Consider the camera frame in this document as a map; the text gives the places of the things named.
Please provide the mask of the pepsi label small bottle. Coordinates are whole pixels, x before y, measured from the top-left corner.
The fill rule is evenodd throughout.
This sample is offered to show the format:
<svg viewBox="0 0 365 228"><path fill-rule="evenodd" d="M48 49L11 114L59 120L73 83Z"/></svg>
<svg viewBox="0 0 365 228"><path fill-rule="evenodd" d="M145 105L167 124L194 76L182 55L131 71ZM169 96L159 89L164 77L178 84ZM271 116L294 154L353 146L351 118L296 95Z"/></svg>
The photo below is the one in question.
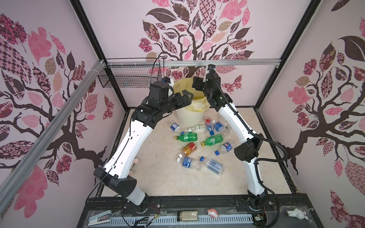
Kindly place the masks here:
<svg viewBox="0 0 365 228"><path fill-rule="evenodd" d="M221 145L221 148L220 148L220 149L218 149L218 150L216 150L216 151L214 152L214 154L215 154L216 156L226 154L226 153L228 153L228 152L232 151L232 150L234 149L234 147L235 147L235 144L234 144L234 142L233 142L233 141L227 141L227 142L225 142L224 144L222 144L222 145Z"/></svg>

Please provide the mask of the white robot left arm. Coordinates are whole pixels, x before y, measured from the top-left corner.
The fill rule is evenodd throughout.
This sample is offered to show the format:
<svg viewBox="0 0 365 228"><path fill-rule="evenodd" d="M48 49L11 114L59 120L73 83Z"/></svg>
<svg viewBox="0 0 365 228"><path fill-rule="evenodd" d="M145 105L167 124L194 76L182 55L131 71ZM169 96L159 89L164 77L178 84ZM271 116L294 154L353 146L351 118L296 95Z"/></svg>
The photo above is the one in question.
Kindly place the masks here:
<svg viewBox="0 0 365 228"><path fill-rule="evenodd" d="M172 83L156 81L149 86L149 95L132 114L126 136L112 158L102 168L94 171L105 186L133 204L140 206L147 201L145 192L137 187L137 180L129 172L142 144L164 114L189 106L193 93L174 92Z"/></svg>

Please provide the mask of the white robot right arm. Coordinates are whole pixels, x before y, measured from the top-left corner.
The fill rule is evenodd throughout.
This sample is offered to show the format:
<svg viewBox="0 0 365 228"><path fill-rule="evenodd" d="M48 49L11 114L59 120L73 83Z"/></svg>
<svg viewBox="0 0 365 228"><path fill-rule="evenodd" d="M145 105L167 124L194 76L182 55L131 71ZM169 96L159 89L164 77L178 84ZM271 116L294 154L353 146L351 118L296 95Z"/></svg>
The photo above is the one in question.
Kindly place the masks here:
<svg viewBox="0 0 365 228"><path fill-rule="evenodd" d="M240 144L234 148L234 154L244 164L248 180L248 204L257 211L268 195L268 191L262 186L261 174L256 164L263 135L256 134L247 125L232 99L222 91L221 78L215 71L215 65L208 65L208 72L204 78L195 77L192 87L204 93L211 107L223 116L236 133Z"/></svg>

